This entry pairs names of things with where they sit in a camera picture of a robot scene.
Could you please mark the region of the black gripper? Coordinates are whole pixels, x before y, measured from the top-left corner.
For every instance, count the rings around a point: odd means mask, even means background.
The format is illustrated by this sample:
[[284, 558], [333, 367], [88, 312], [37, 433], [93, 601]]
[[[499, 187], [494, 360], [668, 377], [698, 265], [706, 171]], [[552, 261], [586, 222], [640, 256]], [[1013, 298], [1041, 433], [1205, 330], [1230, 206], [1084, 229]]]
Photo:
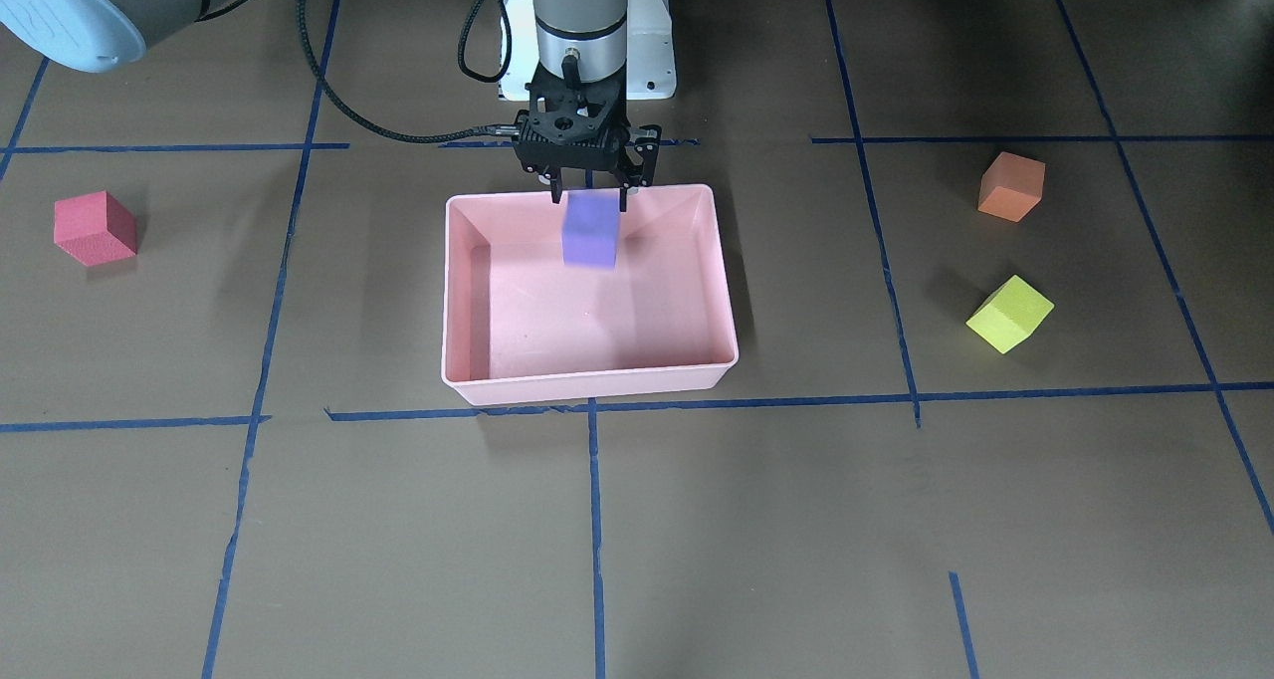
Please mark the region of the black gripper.
[[536, 68], [529, 93], [529, 107], [515, 121], [513, 153], [524, 171], [550, 180], [550, 203], [561, 203], [562, 169], [614, 176], [620, 213], [632, 189], [654, 183], [662, 129], [629, 122], [627, 68], [598, 82], [569, 82]]

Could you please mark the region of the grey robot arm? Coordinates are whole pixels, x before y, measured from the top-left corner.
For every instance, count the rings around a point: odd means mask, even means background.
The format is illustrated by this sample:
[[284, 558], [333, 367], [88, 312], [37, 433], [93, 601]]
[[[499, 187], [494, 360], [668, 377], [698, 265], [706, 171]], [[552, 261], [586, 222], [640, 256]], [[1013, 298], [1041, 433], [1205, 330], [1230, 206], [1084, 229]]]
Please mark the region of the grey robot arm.
[[[51, 62], [110, 73], [189, 25], [228, 15], [247, 0], [1, 0], [3, 25]], [[530, 102], [513, 122], [406, 134], [357, 113], [324, 76], [310, 39], [310, 0], [296, 0], [299, 45], [318, 89], [347, 118], [378, 138], [442, 144], [508, 138], [524, 171], [559, 203], [564, 169], [606, 172], [620, 194], [654, 183], [662, 130], [627, 116], [629, 0], [531, 0], [538, 64]]]

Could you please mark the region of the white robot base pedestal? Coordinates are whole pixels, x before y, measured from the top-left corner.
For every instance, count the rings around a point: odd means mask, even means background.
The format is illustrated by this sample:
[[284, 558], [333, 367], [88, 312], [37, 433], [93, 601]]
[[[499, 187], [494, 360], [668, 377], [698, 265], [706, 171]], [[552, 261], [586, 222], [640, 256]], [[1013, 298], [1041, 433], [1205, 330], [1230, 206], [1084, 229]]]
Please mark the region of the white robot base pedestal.
[[[510, 50], [510, 69], [498, 82], [498, 94], [510, 102], [527, 102], [527, 84], [538, 68], [538, 24], [533, 0], [505, 0], [511, 34], [502, 34], [497, 61]], [[668, 99], [678, 76], [669, 0], [628, 0], [627, 99]]]

